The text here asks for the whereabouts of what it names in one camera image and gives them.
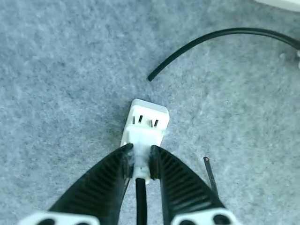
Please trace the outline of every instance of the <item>white electrical plug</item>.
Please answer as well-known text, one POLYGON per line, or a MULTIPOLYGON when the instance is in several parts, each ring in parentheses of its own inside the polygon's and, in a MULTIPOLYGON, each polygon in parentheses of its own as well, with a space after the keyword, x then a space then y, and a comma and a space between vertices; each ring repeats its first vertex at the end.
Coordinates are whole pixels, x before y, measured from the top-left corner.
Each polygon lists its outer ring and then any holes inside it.
POLYGON ((148 165, 152 145, 160 146, 170 120, 166 107, 140 99, 133 100, 123 131, 121 146, 134 145, 133 179, 151 180, 148 165))

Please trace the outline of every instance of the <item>plug slot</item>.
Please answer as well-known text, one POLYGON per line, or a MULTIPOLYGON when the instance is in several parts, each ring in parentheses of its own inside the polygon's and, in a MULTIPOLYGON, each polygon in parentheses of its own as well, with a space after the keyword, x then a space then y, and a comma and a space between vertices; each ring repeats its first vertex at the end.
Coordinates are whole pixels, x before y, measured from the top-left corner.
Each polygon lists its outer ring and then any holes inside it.
POLYGON ((139 118, 139 123, 141 123, 142 119, 143 119, 143 116, 142 116, 142 115, 140 115, 140 118, 139 118))
POLYGON ((156 120, 156 121, 155 121, 155 123, 154 123, 154 127, 156 128, 156 127, 157 127, 157 125, 158 125, 158 120, 156 120))

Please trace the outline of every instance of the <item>gray carpet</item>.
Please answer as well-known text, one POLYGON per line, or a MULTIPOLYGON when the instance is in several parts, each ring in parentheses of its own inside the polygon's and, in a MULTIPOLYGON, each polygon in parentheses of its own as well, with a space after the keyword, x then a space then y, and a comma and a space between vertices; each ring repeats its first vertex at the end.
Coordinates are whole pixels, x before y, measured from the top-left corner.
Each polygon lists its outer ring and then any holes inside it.
MULTIPOLYGON (((300 221, 300 71, 265 37, 222 37, 146 76, 205 33, 249 26, 300 38, 300 14, 252 0, 0 0, 0 224, 48 209, 118 148, 130 103, 165 105, 162 147, 245 225, 300 221)), ((147 186, 162 224, 159 183, 147 186)), ((135 223, 130 185, 120 224, 135 223)))

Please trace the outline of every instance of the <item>black cable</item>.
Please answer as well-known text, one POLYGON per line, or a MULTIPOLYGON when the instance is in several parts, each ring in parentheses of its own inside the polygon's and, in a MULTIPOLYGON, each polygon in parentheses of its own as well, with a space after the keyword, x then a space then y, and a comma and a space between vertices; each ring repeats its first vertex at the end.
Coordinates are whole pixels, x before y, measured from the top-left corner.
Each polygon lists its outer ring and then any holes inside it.
POLYGON ((147 224, 147 196, 145 180, 137 178, 135 180, 136 191, 136 224, 147 224))
POLYGON ((217 189, 217 185, 216 185, 216 181, 215 181, 215 177, 214 174, 212 173, 212 169, 210 166, 210 159, 208 157, 204 157, 204 164, 205 164, 205 168, 206 168, 206 172, 207 175, 210 179, 210 186, 211 186, 211 190, 216 194, 216 196, 219 198, 219 194, 218 194, 218 189, 217 189))
POLYGON ((205 41, 211 40, 213 38, 225 36, 225 35, 231 35, 231 34, 253 34, 253 35, 260 35, 260 36, 266 36, 270 38, 277 39, 279 41, 282 41, 284 43, 287 43, 288 45, 296 48, 297 50, 300 50, 300 41, 289 37, 287 35, 278 33, 276 31, 272 30, 266 30, 266 29, 260 29, 260 28, 231 28, 226 30, 219 30, 215 31, 209 34, 206 34, 202 37, 199 37, 190 43, 186 44, 185 46, 178 49, 176 52, 174 52, 172 55, 170 55, 165 61, 163 61, 149 76, 148 80, 152 81, 160 71, 162 71, 166 66, 168 66, 171 62, 173 62, 175 59, 177 59, 179 56, 181 56, 186 51, 190 50, 191 48, 195 47, 198 44, 201 44, 205 41))

